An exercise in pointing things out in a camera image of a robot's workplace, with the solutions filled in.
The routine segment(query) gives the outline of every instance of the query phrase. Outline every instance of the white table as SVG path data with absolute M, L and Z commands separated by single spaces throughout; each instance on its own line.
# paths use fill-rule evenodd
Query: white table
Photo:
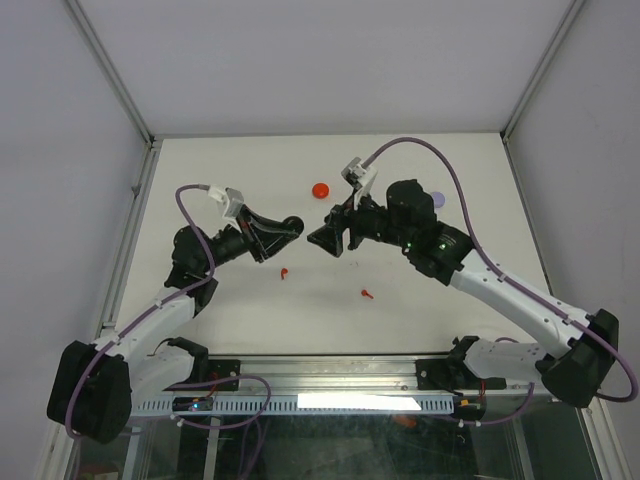
M 542 268 L 511 169 L 497 134 L 425 135 L 453 163 L 487 250 L 502 265 L 545 288 Z M 304 236 L 264 264 L 250 255 L 216 272 L 209 306 L 181 332 L 217 354 L 414 353 L 451 348 L 456 336 L 492 339 L 524 332 L 479 301 L 414 270 L 398 248 L 366 241 L 339 259 L 306 241 L 350 188 L 340 177 L 354 157 L 366 157 L 395 135 L 198 138 L 165 140 L 144 212 L 118 328 L 156 294 L 171 268 L 172 240 L 185 225 L 174 191 L 186 183 L 242 191 L 256 213 L 299 215 Z M 464 230 L 453 183 L 427 149 L 403 144 L 377 161 L 373 196 L 384 204 L 388 185 L 417 178 L 446 196 L 440 218 Z M 317 200 L 317 182 L 331 187 Z M 196 223 L 213 235 L 223 227 L 217 206 L 202 192 L 184 195 Z M 280 270 L 289 275 L 281 281 Z M 367 289 L 374 299 L 361 296 Z

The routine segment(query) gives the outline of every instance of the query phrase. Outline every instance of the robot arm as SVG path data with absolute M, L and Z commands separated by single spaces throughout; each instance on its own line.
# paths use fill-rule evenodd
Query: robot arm
M 434 376 L 433 383 L 455 390 L 464 388 L 460 378 L 469 377 L 542 381 L 560 400 L 586 407 L 614 358 L 572 321 L 617 349 L 618 320 L 605 310 L 589 315 L 520 280 L 517 283 L 525 286 L 529 295 L 504 281 L 505 277 L 516 277 L 506 272 L 498 276 L 488 268 L 469 235 L 438 221 L 433 199 L 416 180 L 390 185 L 387 207 L 378 205 L 368 193 L 375 179 L 372 169 L 364 168 L 359 159 L 347 166 L 342 175 L 354 187 L 353 194 L 333 207 L 325 225 L 308 240 L 336 257 L 343 252 L 345 230 L 349 230 L 349 250 L 358 248 L 365 238 L 398 246 L 420 273 L 486 303 L 538 341 L 496 343 L 471 336 L 456 340 L 446 368 L 428 372 Z M 534 300 L 532 293 L 561 305 L 571 321 Z
M 200 230 L 216 267 L 247 252 L 261 263 L 304 229 L 298 217 L 278 222 L 255 214 L 237 190 L 214 187 L 208 192 L 221 205 L 227 223 L 211 238 Z M 105 348 L 71 412 L 73 430 L 101 443 L 112 441 L 125 427 L 131 410 L 149 397 L 178 382 L 205 380 L 207 348 L 171 335 L 209 304 L 218 282 L 208 273 L 207 252 L 190 226 L 176 233 L 173 244 L 171 272 L 164 288 L 143 310 L 143 322 L 130 333 L 116 330 L 91 344 L 76 341 L 65 349 L 47 406 L 51 420 L 65 424 L 74 389 Z M 196 282 L 200 286 L 180 294 Z

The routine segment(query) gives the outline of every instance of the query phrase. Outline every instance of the purple disc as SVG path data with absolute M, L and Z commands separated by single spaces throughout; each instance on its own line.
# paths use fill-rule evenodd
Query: purple disc
M 431 198 L 433 198 L 433 206 L 435 208 L 442 208 L 444 206 L 444 194 L 441 192 L 431 192 Z

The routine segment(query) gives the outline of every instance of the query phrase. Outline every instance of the red ball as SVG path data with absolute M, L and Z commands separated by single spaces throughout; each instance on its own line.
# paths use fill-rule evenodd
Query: red ball
M 329 185 L 326 183 L 316 183 L 311 192 L 316 198 L 327 198 L 329 196 Z

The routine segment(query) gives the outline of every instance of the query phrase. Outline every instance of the small red object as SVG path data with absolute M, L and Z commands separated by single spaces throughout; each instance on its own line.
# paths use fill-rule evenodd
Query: small red object
M 329 185 L 326 183 L 316 183 L 311 192 L 316 198 L 327 198 L 329 196 Z

